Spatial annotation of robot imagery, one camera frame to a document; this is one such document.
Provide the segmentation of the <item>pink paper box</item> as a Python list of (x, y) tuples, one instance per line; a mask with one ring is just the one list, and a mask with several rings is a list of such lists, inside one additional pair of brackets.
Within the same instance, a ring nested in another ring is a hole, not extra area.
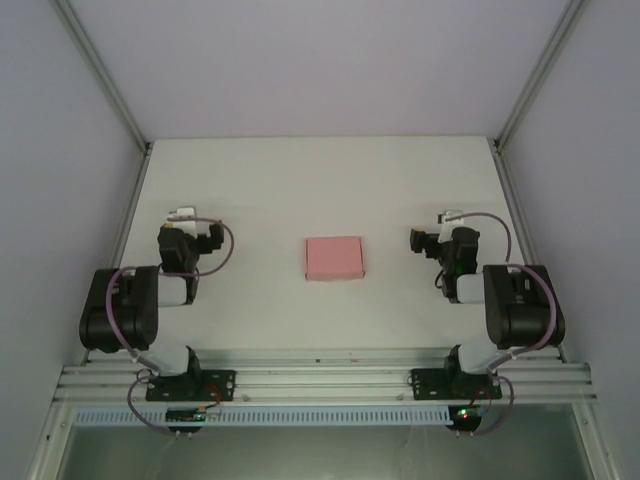
[(304, 252), (307, 281), (350, 281), (365, 276), (361, 237), (308, 238), (304, 242)]

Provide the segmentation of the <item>aluminium table side rail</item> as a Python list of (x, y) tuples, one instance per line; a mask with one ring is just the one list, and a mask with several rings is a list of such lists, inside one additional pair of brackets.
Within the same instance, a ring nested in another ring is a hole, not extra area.
[(108, 258), (109, 268), (119, 270), (121, 267), (122, 258), (124, 256), (124, 251), (131, 231), (131, 225), (133, 223), (135, 211), (144, 185), (153, 147), (153, 141), (146, 143), (143, 153), (141, 154), (133, 183), (126, 197), (123, 217), (118, 224), (113, 248), (111, 249), (111, 253)]
[(511, 227), (510, 253), (505, 264), (485, 269), (487, 329), (501, 352), (492, 364), (497, 368), (511, 358), (559, 346), (566, 327), (548, 270), (532, 263), (535, 253), (506, 160), (496, 151), (494, 142), (490, 148)]

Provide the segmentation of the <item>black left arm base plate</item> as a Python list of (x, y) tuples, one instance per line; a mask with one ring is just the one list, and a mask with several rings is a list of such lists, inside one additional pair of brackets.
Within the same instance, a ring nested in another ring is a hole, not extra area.
[(225, 402), (234, 399), (235, 387), (235, 370), (202, 370), (196, 376), (185, 373), (150, 380), (145, 399), (149, 402)]

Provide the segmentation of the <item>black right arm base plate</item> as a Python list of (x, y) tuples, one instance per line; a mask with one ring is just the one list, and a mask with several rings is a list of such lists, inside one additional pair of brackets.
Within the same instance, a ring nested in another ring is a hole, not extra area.
[(409, 384), (416, 401), (498, 400), (503, 394), (488, 375), (447, 373), (444, 369), (413, 369)]

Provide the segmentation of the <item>aluminium frame post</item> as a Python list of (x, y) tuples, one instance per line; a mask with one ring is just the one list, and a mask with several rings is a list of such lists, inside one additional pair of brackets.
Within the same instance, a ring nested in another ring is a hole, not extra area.
[(516, 136), (548, 76), (577, 27), (581, 16), (591, 0), (566, 0), (540, 54), (538, 55), (509, 115), (507, 116), (494, 145), (502, 154)]
[(149, 141), (142, 133), (134, 115), (113, 80), (106, 63), (75, 12), (70, 0), (47, 0), (67, 35), (74, 43), (89, 72), (105, 96), (112, 111), (121, 122), (136, 147), (143, 153), (149, 148)]

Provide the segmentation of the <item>aluminium rail beam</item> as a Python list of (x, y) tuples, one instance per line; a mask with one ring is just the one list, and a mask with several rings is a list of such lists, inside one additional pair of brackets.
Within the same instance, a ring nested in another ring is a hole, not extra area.
[[(234, 402), (251, 405), (409, 404), (411, 369), (439, 367), (446, 350), (200, 350), (205, 368), (236, 373)], [(53, 396), (56, 403), (121, 405), (138, 365), (125, 354), (95, 352), (80, 366), (66, 366)], [(590, 368), (568, 363), (548, 348), (506, 363), (500, 374), (522, 404), (593, 402)]]

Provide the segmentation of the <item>aluminium frame leg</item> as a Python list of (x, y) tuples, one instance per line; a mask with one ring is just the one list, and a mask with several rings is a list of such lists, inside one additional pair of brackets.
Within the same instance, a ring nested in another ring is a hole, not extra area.
[(598, 403), (572, 405), (586, 460), (594, 480), (625, 480), (612, 435)]
[(76, 408), (53, 405), (47, 414), (26, 480), (56, 480), (76, 419)]

